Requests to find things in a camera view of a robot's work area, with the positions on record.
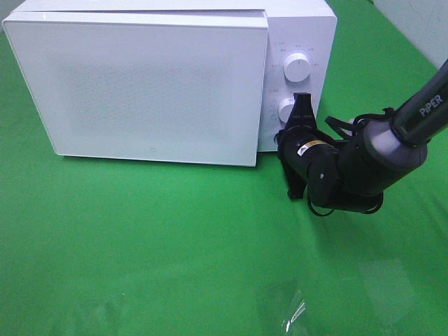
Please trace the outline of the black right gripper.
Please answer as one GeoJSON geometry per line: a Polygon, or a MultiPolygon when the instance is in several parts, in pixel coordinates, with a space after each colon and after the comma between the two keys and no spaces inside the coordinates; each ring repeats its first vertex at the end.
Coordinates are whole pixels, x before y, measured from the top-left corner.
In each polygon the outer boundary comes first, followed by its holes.
{"type": "Polygon", "coordinates": [[[287,195],[292,200],[299,200],[304,197],[312,162],[308,143],[317,139],[317,125],[311,95],[296,92],[293,98],[292,111],[286,126],[277,133],[276,142],[288,187],[287,195]]]}

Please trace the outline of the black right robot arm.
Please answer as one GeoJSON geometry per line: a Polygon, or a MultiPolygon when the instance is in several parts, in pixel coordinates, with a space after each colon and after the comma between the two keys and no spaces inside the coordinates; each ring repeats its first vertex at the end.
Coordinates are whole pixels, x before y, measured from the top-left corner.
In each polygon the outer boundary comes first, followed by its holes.
{"type": "Polygon", "coordinates": [[[447,127],[447,65],[398,109],[361,114],[352,122],[328,116],[338,140],[318,129],[309,93],[293,97],[288,121],[276,135],[288,197],[306,197],[310,211],[373,214],[384,190],[420,167],[428,142],[447,127]]]}

